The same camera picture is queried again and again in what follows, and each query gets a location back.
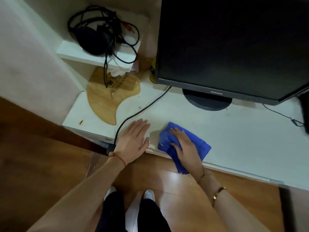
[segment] monitor screen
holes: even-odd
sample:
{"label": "monitor screen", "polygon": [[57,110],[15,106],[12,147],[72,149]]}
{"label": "monitor screen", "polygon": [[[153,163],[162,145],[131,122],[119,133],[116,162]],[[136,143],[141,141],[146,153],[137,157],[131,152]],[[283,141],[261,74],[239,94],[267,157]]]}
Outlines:
{"label": "monitor screen", "polygon": [[309,84],[309,1],[163,0],[159,55],[160,78],[280,100]]}

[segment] desk surface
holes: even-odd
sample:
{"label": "desk surface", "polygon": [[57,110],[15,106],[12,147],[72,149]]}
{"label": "desk surface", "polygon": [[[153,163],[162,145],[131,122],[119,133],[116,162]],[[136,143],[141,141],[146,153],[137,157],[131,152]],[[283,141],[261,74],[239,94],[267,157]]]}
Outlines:
{"label": "desk surface", "polygon": [[[149,72],[146,72],[141,79],[141,93],[120,104],[115,126],[106,124],[94,114],[87,93],[82,92],[63,126],[104,136],[113,142],[122,121],[147,106],[165,89],[164,85],[151,83]],[[268,107],[303,121],[296,98]],[[150,137],[147,152],[166,155],[157,150],[159,133],[172,121],[210,144],[212,149],[203,160],[204,165],[309,190],[309,136],[302,127],[296,127],[288,118],[265,109],[261,104],[233,100],[225,110],[205,111],[190,104],[182,90],[173,87],[135,117],[139,118],[151,123],[146,133]]]}

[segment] white sneaker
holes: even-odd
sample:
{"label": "white sneaker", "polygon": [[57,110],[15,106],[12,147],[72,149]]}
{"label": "white sneaker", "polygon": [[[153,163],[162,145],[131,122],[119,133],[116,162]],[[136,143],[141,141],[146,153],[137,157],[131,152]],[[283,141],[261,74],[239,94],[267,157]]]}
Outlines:
{"label": "white sneaker", "polygon": [[152,190],[146,190],[145,194],[144,194],[144,199],[151,199],[151,200],[155,200],[155,194]]}
{"label": "white sneaker", "polygon": [[109,196],[111,193],[117,191],[115,187],[111,186],[108,191],[106,192],[106,195],[104,197],[104,200],[106,199],[107,196]]}

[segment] leg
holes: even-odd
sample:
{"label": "leg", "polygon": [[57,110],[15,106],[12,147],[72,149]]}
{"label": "leg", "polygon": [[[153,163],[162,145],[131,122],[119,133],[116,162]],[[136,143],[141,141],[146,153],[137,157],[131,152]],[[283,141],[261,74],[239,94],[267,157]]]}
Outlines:
{"label": "leg", "polygon": [[104,200],[101,217],[95,229],[95,232],[112,231],[126,231],[123,197],[122,194],[117,191],[109,194]]}
{"label": "leg", "polygon": [[171,232],[160,208],[149,198],[141,200],[137,217],[138,232]]}

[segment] monitor stand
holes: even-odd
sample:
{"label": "monitor stand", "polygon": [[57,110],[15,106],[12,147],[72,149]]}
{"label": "monitor stand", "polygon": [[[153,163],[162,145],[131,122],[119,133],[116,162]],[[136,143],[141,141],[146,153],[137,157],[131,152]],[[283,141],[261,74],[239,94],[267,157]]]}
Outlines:
{"label": "monitor stand", "polygon": [[220,111],[227,108],[232,98],[182,89],[186,99],[194,106],[207,111]]}

